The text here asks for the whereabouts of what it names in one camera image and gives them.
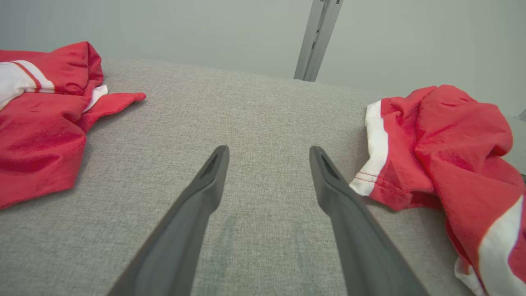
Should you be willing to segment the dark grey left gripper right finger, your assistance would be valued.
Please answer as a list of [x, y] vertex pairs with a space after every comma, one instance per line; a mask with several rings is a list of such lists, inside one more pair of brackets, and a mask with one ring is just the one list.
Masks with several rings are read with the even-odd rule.
[[330, 217], [349, 296], [427, 296], [400, 251], [325, 150], [309, 160], [318, 205]]

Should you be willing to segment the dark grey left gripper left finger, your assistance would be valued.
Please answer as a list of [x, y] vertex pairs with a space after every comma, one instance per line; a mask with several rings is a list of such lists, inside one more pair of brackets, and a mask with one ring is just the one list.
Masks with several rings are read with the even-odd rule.
[[169, 208], [110, 296], [189, 296], [209, 217], [225, 186], [230, 151], [218, 146]]

